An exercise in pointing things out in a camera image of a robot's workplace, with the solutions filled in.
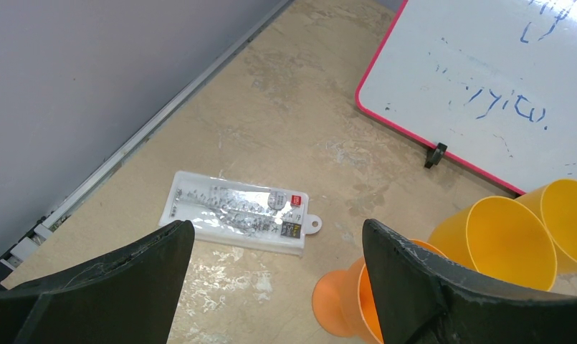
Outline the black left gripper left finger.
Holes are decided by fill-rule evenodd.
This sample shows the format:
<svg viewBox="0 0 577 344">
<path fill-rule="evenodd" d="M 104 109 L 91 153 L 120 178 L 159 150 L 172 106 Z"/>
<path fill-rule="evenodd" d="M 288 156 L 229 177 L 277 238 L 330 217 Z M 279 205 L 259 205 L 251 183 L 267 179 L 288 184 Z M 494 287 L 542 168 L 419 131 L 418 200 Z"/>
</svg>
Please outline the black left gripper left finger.
<svg viewBox="0 0 577 344">
<path fill-rule="evenodd" d="M 0 343 L 165 343 L 194 245 L 190 221 L 0 291 Z"/>
</svg>

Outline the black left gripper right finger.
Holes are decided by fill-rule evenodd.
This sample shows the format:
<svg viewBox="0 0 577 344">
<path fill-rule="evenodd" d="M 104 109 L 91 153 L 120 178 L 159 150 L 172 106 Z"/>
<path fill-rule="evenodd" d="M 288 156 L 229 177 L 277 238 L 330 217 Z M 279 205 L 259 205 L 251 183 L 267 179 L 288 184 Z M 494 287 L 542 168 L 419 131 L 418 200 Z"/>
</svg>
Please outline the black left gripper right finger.
<svg viewBox="0 0 577 344">
<path fill-rule="evenodd" d="M 480 274 L 375 219 L 362 242 L 385 343 L 577 343 L 577 297 Z"/>
</svg>

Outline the orange wine glass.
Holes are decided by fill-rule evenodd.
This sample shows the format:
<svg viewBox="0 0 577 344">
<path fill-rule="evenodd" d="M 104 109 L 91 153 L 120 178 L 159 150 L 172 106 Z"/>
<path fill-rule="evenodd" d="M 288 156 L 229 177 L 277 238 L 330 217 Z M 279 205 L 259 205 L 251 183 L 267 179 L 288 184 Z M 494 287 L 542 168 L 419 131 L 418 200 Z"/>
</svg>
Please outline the orange wine glass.
<svg viewBox="0 0 577 344">
<path fill-rule="evenodd" d="M 320 278 L 313 290 L 312 308 L 315 319 L 331 335 L 383 342 L 364 257 L 348 269 L 333 270 Z"/>
</svg>

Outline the yellow wine glass front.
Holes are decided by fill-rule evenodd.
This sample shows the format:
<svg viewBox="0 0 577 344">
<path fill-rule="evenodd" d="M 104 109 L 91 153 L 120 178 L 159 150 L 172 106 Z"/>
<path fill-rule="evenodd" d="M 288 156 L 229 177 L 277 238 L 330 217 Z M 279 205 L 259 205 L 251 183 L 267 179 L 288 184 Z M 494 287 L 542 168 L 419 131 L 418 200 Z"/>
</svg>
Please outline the yellow wine glass front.
<svg viewBox="0 0 577 344">
<path fill-rule="evenodd" d="M 553 240 L 526 206 L 488 196 L 436 226 L 428 242 L 452 261 L 497 280 L 552 289 L 558 273 Z"/>
</svg>

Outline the yellow wine glass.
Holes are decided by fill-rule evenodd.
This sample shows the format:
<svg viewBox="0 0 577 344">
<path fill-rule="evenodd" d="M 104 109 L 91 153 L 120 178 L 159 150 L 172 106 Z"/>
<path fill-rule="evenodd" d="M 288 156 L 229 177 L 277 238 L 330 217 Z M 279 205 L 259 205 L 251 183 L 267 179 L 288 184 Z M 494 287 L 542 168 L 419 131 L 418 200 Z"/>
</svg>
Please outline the yellow wine glass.
<svg viewBox="0 0 577 344">
<path fill-rule="evenodd" d="M 552 289 L 558 273 L 553 240 L 526 206 L 488 196 L 436 226 L 428 242 L 452 261 L 497 280 Z"/>
<path fill-rule="evenodd" d="M 559 179 L 515 200 L 546 227 L 555 245 L 558 273 L 577 273 L 577 180 Z"/>
</svg>

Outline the white plastic packaged item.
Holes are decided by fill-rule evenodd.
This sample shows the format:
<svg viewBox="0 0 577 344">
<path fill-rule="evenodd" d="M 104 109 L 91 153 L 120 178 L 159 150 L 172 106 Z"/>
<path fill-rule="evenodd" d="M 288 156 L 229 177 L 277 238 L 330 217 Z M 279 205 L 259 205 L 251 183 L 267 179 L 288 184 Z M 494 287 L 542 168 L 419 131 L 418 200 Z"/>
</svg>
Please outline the white plastic packaged item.
<svg viewBox="0 0 577 344">
<path fill-rule="evenodd" d="M 190 221 L 198 240 L 302 256 L 323 222 L 301 191 L 176 172 L 159 226 Z"/>
</svg>

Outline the red framed whiteboard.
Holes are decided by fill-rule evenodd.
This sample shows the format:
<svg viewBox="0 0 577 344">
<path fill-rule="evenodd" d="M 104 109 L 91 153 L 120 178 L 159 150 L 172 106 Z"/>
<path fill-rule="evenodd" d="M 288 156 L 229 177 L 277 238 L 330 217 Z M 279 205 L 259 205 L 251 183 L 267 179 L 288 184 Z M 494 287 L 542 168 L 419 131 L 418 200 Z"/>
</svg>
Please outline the red framed whiteboard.
<svg viewBox="0 0 577 344">
<path fill-rule="evenodd" d="M 577 1 L 405 1 L 355 99 L 513 191 L 577 179 Z"/>
</svg>

